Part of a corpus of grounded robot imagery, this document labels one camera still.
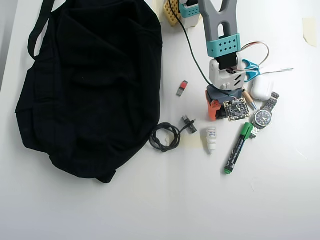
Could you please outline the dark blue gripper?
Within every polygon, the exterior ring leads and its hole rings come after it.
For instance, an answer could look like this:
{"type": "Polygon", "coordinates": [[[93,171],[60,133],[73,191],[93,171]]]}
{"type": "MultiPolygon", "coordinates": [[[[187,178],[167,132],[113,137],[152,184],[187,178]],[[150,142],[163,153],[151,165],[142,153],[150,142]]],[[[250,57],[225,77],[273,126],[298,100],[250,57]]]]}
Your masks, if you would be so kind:
{"type": "Polygon", "coordinates": [[[208,116],[211,121],[225,119],[227,117],[224,102],[239,99],[242,96],[242,89],[235,91],[218,91],[212,86],[208,86],[205,91],[206,101],[208,106],[208,116]]]}

